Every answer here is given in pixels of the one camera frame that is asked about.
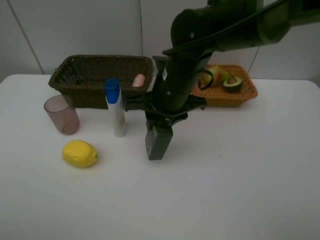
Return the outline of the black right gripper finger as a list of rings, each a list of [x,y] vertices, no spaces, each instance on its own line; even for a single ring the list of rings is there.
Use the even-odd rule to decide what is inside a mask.
[[[181,113],[181,114],[176,114],[176,115],[166,115],[164,117],[164,127],[165,128],[170,128],[172,127],[173,125],[181,122],[181,121],[184,121],[188,118],[188,113],[187,112],[184,112],[184,113]]]
[[[153,130],[153,128],[155,128],[155,129],[159,128],[160,115],[146,111],[145,117],[146,117],[147,131],[151,131],[151,130]]]

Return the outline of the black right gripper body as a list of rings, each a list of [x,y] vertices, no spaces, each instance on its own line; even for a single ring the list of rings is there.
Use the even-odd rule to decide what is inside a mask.
[[[191,92],[208,63],[208,57],[188,60],[169,56],[163,72],[156,76],[152,90],[135,97],[124,98],[125,111],[142,110],[160,116],[179,115],[207,106],[203,97]]]

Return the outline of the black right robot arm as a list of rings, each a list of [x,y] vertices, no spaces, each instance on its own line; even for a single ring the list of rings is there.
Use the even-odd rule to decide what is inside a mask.
[[[169,127],[206,107],[191,92],[214,52],[275,44],[292,27],[319,20],[317,0],[210,0],[204,8],[185,9],[171,25],[172,48],[155,57],[152,91],[124,98],[124,108],[150,113],[150,121]]]

